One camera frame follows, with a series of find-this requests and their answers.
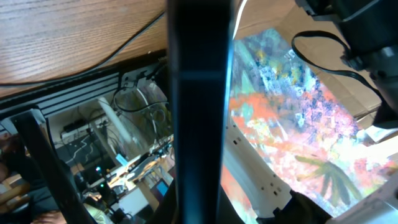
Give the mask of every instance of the cardboard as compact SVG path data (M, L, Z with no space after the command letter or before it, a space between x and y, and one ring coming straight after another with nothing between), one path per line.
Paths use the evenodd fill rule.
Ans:
M277 31L289 43L293 36L306 30L324 30L344 40L332 22L314 21L298 6L294 6L276 26ZM343 47L334 40L324 38L301 38L296 40L297 48L315 64L332 70L352 70L340 60ZM364 129L372 125L374 111L381 104L380 99L359 81L312 67L319 79L329 88L344 107L355 117ZM373 87L369 72L359 72Z

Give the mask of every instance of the wooden table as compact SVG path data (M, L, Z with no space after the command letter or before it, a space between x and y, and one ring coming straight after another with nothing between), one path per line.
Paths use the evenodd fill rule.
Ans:
M248 0L236 39L275 26L294 4ZM2 0L0 82L79 72L110 54L164 8L163 0ZM167 48L166 34L164 17L110 63ZM0 98L24 89L2 88Z

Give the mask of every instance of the palm tree painting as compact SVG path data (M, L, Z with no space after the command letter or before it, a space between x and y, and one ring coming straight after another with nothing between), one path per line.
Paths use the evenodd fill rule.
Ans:
M301 175L298 177L300 180L307 178L319 178L323 177L323 185L321 189L321 196L325 197L326 191L331 185L331 197L330 203L336 207L338 206L339 200L345 205L350 205L351 200L349 193L356 200L361 200L363 197L361 192L355 187L354 183L349 177L342 171L338 166L334 165L329 161L322 161L320 159L306 158L302 156L295 156L299 162L304 162L313 166L317 166L318 169L308 175Z

